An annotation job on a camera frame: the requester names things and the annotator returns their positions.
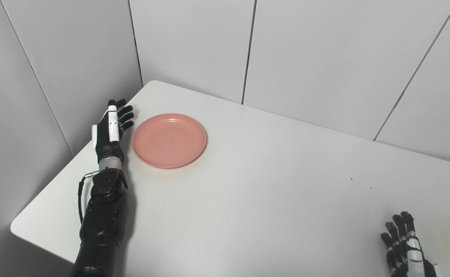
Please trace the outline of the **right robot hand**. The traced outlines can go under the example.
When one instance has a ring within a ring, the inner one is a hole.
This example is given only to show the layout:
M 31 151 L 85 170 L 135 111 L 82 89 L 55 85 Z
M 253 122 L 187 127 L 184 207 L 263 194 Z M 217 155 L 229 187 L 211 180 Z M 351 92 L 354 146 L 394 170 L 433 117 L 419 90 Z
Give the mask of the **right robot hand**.
M 439 265 L 431 263 L 416 235 L 413 216 L 406 211 L 386 222 L 380 238 L 386 247 L 387 268 L 392 277 L 441 277 Z

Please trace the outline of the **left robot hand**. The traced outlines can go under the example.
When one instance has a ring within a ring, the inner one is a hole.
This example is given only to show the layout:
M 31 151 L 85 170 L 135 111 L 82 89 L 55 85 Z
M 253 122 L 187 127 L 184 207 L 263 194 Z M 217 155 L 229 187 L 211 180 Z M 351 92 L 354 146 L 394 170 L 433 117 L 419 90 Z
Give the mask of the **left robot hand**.
M 98 162 L 110 157 L 116 157 L 122 163 L 125 161 L 120 141 L 125 131 L 134 125 L 133 106 L 127 103 L 124 98 L 109 100 L 102 119 L 92 126 L 92 142 Z

